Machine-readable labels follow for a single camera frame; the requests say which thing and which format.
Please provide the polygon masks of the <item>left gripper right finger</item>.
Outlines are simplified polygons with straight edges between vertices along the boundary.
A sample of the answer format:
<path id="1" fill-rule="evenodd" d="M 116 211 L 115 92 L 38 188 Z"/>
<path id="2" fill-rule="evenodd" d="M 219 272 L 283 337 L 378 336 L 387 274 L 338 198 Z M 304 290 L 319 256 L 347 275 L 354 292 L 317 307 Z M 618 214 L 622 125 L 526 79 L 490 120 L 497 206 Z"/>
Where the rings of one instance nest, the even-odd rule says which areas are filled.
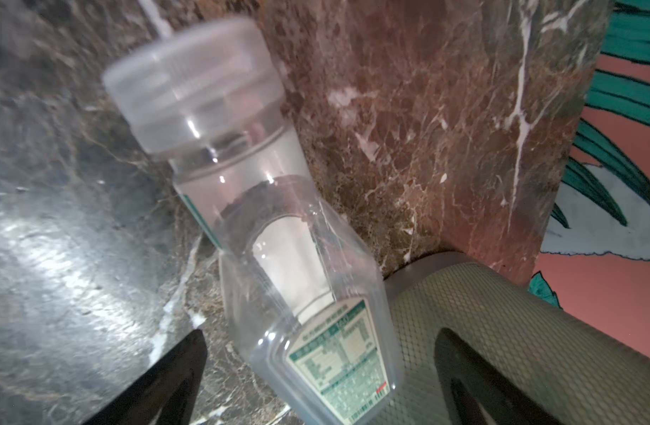
<path id="1" fill-rule="evenodd" d="M 558 424 L 451 329 L 439 331 L 434 361 L 452 424 Z"/>

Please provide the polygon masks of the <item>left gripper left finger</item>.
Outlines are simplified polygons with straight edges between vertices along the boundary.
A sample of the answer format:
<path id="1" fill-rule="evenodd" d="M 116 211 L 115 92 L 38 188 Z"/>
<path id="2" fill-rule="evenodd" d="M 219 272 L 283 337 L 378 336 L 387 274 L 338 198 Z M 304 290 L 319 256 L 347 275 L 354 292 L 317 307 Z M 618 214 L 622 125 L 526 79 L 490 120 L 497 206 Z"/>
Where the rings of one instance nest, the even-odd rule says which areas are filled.
<path id="1" fill-rule="evenodd" d="M 204 334 L 194 329 L 86 423 L 190 423 L 206 359 Z"/>

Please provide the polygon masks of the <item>clear bottle green cap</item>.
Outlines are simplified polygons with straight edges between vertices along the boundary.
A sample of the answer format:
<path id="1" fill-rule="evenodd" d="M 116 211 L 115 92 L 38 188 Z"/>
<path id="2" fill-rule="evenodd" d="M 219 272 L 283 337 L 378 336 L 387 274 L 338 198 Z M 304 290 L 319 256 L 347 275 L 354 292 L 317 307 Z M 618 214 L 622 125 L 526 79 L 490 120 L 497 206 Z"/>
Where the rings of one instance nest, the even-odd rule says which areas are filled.
<path id="1" fill-rule="evenodd" d="M 315 186 L 258 26 L 217 19 L 103 75 L 219 253 L 234 347 L 307 424 L 364 424 L 403 378 L 383 278 Z"/>

